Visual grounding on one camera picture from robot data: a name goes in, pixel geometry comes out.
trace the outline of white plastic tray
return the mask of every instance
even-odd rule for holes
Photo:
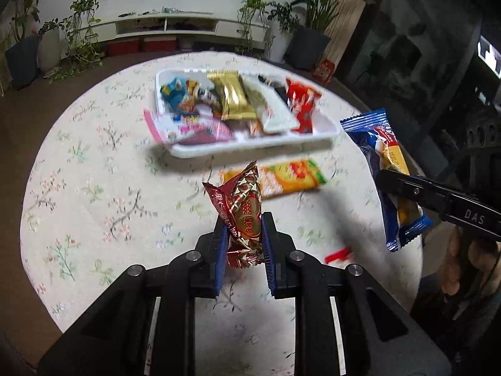
[[[175,77],[186,77],[200,82],[201,85],[207,86],[212,89],[214,84],[206,76],[207,70],[196,69],[167,69],[161,70],[155,76],[155,91],[156,91],[156,105],[157,112],[164,114],[168,111],[160,94],[160,87],[168,84]],[[255,72],[239,70],[241,74],[256,75]],[[286,84],[283,76],[267,75],[272,79],[277,80],[284,85]],[[200,144],[200,145],[181,145],[175,144],[169,146],[169,152],[177,158],[193,158],[203,155],[217,154],[222,152],[230,152],[236,150],[247,150],[252,148],[275,147],[287,144],[301,144],[312,141],[330,140],[339,135],[341,126],[339,122],[330,119],[319,108],[314,109],[312,112],[312,134],[299,134],[294,132],[287,132],[281,135],[251,138],[247,134],[236,134],[236,141],[228,141],[213,144]]]

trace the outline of gray plant pot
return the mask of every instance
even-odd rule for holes
[[[311,71],[330,40],[330,37],[300,25],[294,31],[287,62],[296,69]]]
[[[8,69],[16,88],[28,86],[38,75],[38,36],[29,35],[6,50]]]
[[[38,46],[38,67],[43,74],[49,75],[59,62],[61,62],[61,41],[59,41],[59,28],[55,28],[42,35]]]

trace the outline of floor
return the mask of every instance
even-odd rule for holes
[[[19,222],[24,189],[38,149],[57,118],[82,93],[128,66],[165,56],[164,52],[110,57],[103,66],[65,81],[35,80],[20,91],[0,97],[0,329],[24,360],[36,367],[60,331],[38,299],[24,273],[19,253]],[[299,72],[308,77],[306,72]],[[367,107],[342,84],[327,88],[361,111]]]

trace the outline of blue snack package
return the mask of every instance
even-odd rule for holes
[[[393,169],[410,175],[384,109],[341,120],[341,126],[362,150],[373,178],[382,169]],[[415,202],[379,190],[378,195],[383,212],[386,246],[390,252],[400,250],[433,226],[431,219]]]
[[[184,116],[196,115],[194,93],[198,86],[197,81],[176,77],[170,83],[162,85],[160,93],[172,112]]]

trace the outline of round table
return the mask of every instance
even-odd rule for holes
[[[143,109],[155,110],[162,69],[249,68],[312,84],[265,62],[203,52],[124,69],[76,100],[47,134],[29,176],[21,221],[24,269],[65,331],[128,266],[162,266],[211,232],[217,212],[201,185],[224,168],[312,158],[328,183],[318,191],[264,200],[276,227],[323,261],[349,245],[406,309],[417,294],[422,253],[416,239],[385,246],[381,207],[362,152],[343,132],[328,143],[176,159],[154,143]],[[334,120],[358,114],[316,87]],[[197,300],[197,374],[293,373],[294,300],[272,300],[263,265],[227,270],[219,298]]]

